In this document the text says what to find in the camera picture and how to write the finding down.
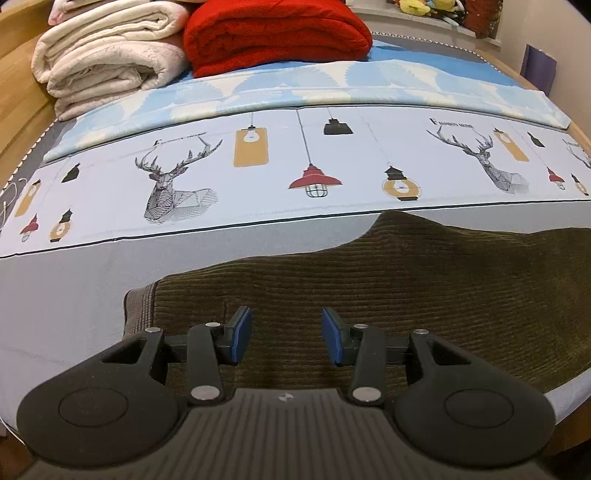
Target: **mattress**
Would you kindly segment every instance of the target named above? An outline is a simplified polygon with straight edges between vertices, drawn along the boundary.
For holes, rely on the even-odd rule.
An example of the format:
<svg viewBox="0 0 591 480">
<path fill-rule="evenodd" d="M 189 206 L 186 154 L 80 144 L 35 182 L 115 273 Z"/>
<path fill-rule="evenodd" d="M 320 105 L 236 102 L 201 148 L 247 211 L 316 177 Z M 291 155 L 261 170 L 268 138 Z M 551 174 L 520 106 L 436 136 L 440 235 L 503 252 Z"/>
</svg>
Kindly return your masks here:
<svg viewBox="0 0 591 480">
<path fill-rule="evenodd" d="M 186 77 L 55 124 L 4 193 L 0 416 L 14 426 L 31 388 L 119 341 L 125 293 L 168 274 L 341 245 L 387 209 L 591 227 L 591 160 L 562 112 L 470 53 L 377 47 Z M 566 380 L 547 393 L 558 421 L 591 393 L 588 371 Z"/>
</svg>

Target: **wooden bed frame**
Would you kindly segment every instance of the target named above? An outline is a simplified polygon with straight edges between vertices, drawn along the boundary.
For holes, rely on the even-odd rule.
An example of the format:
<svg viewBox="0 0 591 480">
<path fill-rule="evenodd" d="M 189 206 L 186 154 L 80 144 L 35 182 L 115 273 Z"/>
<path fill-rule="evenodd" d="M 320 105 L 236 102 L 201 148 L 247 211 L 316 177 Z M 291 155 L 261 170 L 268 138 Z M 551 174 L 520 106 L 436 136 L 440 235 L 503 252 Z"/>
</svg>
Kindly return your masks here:
<svg viewBox="0 0 591 480">
<path fill-rule="evenodd" d="M 53 0 L 26 0 L 0 13 L 0 187 L 4 186 L 39 136 L 55 120 L 45 87 L 33 78 L 31 58 L 39 36 L 49 29 L 47 18 Z M 527 80 L 489 53 L 478 53 L 524 87 Z M 591 155 L 591 141 L 571 124 L 569 134 Z M 547 454 L 559 453 L 591 439 L 591 399 L 556 428 Z"/>
</svg>

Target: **white folded blanket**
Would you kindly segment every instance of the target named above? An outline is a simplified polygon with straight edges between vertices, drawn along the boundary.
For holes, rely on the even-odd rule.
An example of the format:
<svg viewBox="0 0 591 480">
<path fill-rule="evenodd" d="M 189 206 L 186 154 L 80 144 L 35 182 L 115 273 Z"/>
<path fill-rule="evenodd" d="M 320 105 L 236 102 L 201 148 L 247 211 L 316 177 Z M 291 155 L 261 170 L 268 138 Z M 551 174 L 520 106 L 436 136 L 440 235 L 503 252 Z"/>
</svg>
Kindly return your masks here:
<svg viewBox="0 0 591 480">
<path fill-rule="evenodd" d="M 159 40 L 183 29 L 188 10 L 166 1 L 116 0 L 78 15 L 45 32 L 35 47 L 31 69 L 49 81 L 64 56 L 92 43 L 94 48 L 125 40 Z"/>
<path fill-rule="evenodd" d="M 47 91 L 64 121 L 139 90 L 167 85 L 189 66 L 180 35 L 161 41 L 89 44 L 51 69 Z"/>
</svg>

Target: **red blanket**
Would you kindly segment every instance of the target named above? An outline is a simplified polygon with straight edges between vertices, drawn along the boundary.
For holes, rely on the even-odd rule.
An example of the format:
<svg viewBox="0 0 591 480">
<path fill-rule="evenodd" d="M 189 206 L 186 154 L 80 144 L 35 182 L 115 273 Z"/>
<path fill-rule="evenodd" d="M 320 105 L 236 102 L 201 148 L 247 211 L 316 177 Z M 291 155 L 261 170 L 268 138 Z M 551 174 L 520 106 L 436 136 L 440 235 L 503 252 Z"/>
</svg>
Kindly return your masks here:
<svg viewBox="0 0 591 480">
<path fill-rule="evenodd" d="M 283 60 L 361 60 L 367 26 L 339 0 L 209 0 L 184 31 L 195 77 Z"/>
</svg>

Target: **wall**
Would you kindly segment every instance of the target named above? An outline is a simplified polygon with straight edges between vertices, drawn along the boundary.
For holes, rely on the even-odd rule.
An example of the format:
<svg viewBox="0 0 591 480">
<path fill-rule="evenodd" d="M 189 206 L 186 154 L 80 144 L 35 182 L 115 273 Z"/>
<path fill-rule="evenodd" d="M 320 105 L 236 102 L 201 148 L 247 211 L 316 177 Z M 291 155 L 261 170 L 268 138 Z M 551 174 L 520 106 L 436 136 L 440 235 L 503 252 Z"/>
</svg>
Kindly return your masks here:
<svg viewBox="0 0 591 480">
<path fill-rule="evenodd" d="M 591 23 L 567 0 L 505 0 L 496 56 L 520 71 L 525 45 L 558 61 L 550 99 L 591 137 Z"/>
</svg>

